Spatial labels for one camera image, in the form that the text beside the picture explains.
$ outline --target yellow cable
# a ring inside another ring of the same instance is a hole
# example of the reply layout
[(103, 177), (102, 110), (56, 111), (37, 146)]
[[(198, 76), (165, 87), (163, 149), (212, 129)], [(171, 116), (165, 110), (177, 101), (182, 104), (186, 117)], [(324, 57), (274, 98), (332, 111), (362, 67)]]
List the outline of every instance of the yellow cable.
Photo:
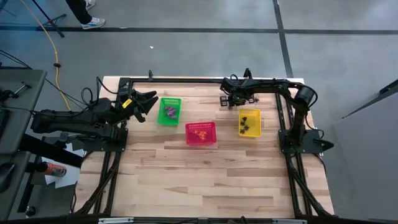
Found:
[[(58, 63), (58, 52), (57, 52), (57, 48), (55, 47), (54, 42), (52, 42), (52, 39), (51, 39), (49, 33), (47, 32), (47, 30), (45, 30), (44, 26), (41, 24), (41, 22), (40, 22), (39, 19), (36, 17), (36, 15), (32, 12), (32, 10), (30, 9), (30, 7), (24, 2), (24, 0), (21, 0), (21, 2), (23, 3), (23, 5), (25, 5), (25, 7), (27, 8), (27, 10), (29, 10), (29, 12), (32, 14), (33, 18), (36, 20), (36, 22), (37, 22), (37, 23), (42, 27), (42, 29), (44, 30), (45, 35), (47, 35), (47, 37), (49, 38), (49, 40), (50, 40), (50, 42), (51, 42), (51, 45), (52, 45), (52, 47), (54, 48), (55, 63)], [(55, 73), (56, 73), (56, 75), (55, 75), (55, 84), (57, 84), (58, 89), (61, 90), (60, 84), (58, 83), (59, 68), (58, 68), (58, 67), (55, 67), (55, 71), (56, 71), (56, 72), (55, 72)], [(60, 94), (61, 94), (63, 100), (65, 100), (65, 104), (67, 105), (68, 110), (71, 111), (67, 98), (65, 97), (65, 95), (64, 95), (61, 91), (60, 91)]]

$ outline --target black pants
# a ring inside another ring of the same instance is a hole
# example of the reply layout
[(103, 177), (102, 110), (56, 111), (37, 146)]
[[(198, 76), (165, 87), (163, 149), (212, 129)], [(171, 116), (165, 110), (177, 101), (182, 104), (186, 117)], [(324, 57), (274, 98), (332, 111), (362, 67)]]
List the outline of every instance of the black pants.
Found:
[(77, 20), (81, 24), (87, 24), (93, 19), (86, 10), (86, 1), (84, 0), (67, 0), (70, 10), (74, 13)]

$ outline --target yellow label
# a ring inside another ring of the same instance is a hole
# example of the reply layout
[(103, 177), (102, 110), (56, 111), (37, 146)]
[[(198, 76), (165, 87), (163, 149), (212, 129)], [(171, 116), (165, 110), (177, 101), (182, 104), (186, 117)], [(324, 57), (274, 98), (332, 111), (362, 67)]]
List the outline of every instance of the yellow label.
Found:
[(123, 107), (124, 109), (126, 109), (126, 107), (129, 106), (129, 104), (130, 104), (131, 102), (132, 102), (132, 100), (127, 99), (126, 102), (123, 103), (122, 107)]

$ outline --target red basket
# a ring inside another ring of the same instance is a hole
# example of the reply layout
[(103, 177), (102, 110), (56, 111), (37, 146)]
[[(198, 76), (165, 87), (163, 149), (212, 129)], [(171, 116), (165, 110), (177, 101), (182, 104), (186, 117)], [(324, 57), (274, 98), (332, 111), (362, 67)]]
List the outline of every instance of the red basket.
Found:
[(186, 124), (185, 136), (189, 145), (216, 143), (216, 125), (214, 122)]

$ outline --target green basket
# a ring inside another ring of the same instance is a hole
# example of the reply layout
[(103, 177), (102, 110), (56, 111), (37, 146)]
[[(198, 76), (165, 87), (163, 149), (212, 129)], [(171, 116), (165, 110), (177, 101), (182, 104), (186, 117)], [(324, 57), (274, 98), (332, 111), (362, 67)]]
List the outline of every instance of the green basket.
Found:
[[(173, 119), (167, 116), (166, 106), (172, 106), (175, 108), (175, 116)], [(180, 112), (181, 112), (181, 99), (179, 98), (162, 98), (160, 99), (159, 115), (157, 117), (157, 123), (163, 125), (177, 126), (180, 122)]]

